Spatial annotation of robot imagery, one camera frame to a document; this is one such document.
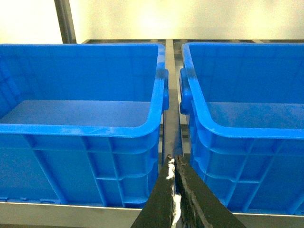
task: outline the metal support bar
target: metal support bar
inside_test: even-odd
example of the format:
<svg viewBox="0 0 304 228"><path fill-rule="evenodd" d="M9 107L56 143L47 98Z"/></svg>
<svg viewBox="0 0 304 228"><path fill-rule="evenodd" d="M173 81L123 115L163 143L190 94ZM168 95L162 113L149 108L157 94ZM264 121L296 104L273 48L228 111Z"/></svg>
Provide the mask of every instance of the metal support bar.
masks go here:
<svg viewBox="0 0 304 228"><path fill-rule="evenodd" d="M162 164L168 155L182 154L180 109L175 75L173 40L166 40L166 68L169 71L169 109L163 114Z"/></svg>
<svg viewBox="0 0 304 228"><path fill-rule="evenodd" d="M263 41L261 41L261 40L259 40L259 39L253 39L252 40L254 43L256 43L256 44L263 44L264 42Z"/></svg>
<svg viewBox="0 0 304 228"><path fill-rule="evenodd" d="M69 0L54 0L62 42L76 44L76 35Z"/></svg>

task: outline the blue plastic bin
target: blue plastic bin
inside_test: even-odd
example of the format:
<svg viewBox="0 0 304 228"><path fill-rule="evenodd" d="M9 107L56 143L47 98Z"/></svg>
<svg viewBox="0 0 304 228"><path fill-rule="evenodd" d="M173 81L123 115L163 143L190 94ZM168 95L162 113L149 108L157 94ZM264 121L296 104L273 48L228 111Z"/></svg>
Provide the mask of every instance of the blue plastic bin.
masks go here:
<svg viewBox="0 0 304 228"><path fill-rule="evenodd" d="M304 45L183 46L191 166L234 212L304 214Z"/></svg>
<svg viewBox="0 0 304 228"><path fill-rule="evenodd" d="M0 45L0 201L140 208L158 176L157 44Z"/></svg>

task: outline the metal shelf frame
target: metal shelf frame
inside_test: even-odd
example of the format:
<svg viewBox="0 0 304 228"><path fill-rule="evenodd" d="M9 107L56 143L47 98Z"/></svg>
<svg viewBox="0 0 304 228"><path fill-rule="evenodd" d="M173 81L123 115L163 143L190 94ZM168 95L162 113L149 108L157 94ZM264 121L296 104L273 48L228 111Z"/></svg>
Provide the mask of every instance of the metal shelf frame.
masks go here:
<svg viewBox="0 0 304 228"><path fill-rule="evenodd" d="M166 46L166 68L169 70L170 108L164 112L162 156L182 154L178 85L175 58L181 53L179 47L192 40L137 40L135 42L161 42ZM51 204L26 204L0 202L0 226L6 227L77 227L77 228L129 228L140 209L102 208ZM297 228L304 227L304 216L246 214L234 215L248 228Z"/></svg>

